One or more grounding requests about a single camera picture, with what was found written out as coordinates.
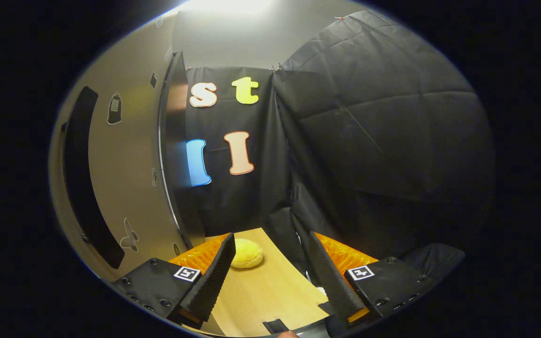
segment yellow sponge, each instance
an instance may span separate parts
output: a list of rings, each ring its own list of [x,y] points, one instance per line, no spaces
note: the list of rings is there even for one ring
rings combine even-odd
[[[251,268],[262,262],[262,246],[249,239],[235,239],[235,257],[231,266],[234,268]]]

